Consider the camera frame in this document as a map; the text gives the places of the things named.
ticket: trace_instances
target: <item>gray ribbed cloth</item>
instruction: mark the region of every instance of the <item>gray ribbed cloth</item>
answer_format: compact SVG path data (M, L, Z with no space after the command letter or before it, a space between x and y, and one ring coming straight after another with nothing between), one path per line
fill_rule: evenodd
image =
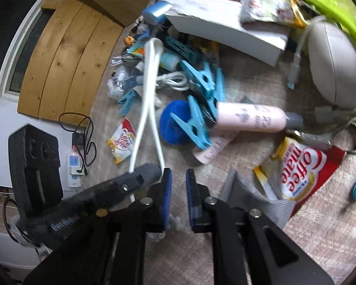
M248 183L237 170L231 169L219 194L230 207L258 208L279 228L284 228L293 212L295 202L287 199L270 201Z

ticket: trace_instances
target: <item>cardboard box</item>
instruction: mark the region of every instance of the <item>cardboard box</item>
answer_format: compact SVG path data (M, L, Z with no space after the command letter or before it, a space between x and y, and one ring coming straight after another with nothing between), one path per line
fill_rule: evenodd
M242 0L165 0L166 13L182 33L216 41L275 66L285 50L290 29L280 24L253 22L241 26Z

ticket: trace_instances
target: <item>window frame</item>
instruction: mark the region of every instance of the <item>window frame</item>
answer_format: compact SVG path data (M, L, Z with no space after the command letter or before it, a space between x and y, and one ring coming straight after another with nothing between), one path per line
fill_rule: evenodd
M10 91L13 73L16 68L20 54L24 48L28 37L42 15L41 6L46 0L36 0L23 21L21 22L16 34L12 38L10 46L4 57L0 68L0 99L18 102L20 93Z

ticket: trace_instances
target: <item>computer mouse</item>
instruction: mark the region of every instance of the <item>computer mouse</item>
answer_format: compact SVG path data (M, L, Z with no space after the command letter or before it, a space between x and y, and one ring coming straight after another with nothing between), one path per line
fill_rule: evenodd
M336 24L317 22L309 32L310 70L320 94L341 108L356 107L356 41Z

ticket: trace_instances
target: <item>power strip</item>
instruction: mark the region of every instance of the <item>power strip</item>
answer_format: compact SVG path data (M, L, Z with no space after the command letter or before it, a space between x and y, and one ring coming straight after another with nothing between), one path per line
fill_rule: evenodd
M82 164L83 160L79 156L78 152L73 150L67 154L67 184L69 187L81 187L80 176L84 175Z

